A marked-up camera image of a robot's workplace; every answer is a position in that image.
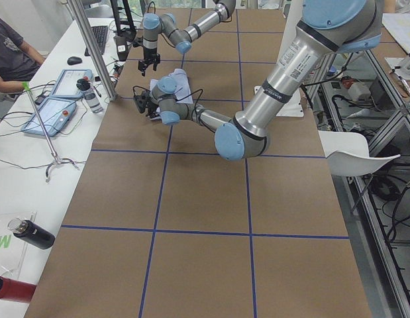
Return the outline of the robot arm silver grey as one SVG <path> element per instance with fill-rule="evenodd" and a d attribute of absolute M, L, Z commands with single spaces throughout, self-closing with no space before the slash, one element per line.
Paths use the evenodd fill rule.
<path fill-rule="evenodd" d="M 245 110 L 226 117 L 202 105 L 180 103 L 171 76 L 141 94 L 138 110 L 158 112 L 165 125 L 190 120 L 208 128 L 217 152 L 227 160 L 261 155 L 269 145 L 267 126 L 323 56 L 369 50 L 380 42 L 383 1 L 304 1 L 301 8 L 295 38 Z"/>
<path fill-rule="evenodd" d="M 154 70 L 157 68 L 160 63 L 158 53 L 160 34 L 165 35 L 180 54 L 185 54 L 191 49 L 193 41 L 214 26 L 231 18 L 235 5 L 235 1 L 215 1 L 215 8 L 184 29 L 178 28 L 176 19 L 171 13 L 164 13 L 160 16 L 155 13 L 145 14 L 142 20 L 144 57 L 138 62 L 138 70 L 144 76 L 148 66 L 152 65 Z"/>

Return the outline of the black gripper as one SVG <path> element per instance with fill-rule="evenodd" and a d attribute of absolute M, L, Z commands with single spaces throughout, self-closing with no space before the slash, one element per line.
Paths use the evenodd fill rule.
<path fill-rule="evenodd" d="M 158 110 L 159 106 L 151 98 L 147 99 L 146 108 L 147 108 L 146 117 L 149 117 L 149 118 L 153 117 L 153 119 L 160 118 L 160 111 Z"/>
<path fill-rule="evenodd" d="M 143 47 L 144 58 L 138 62 L 138 70 L 142 76 L 146 75 L 147 66 L 153 64 L 153 70 L 156 71 L 160 63 L 160 55 L 157 48 Z"/>

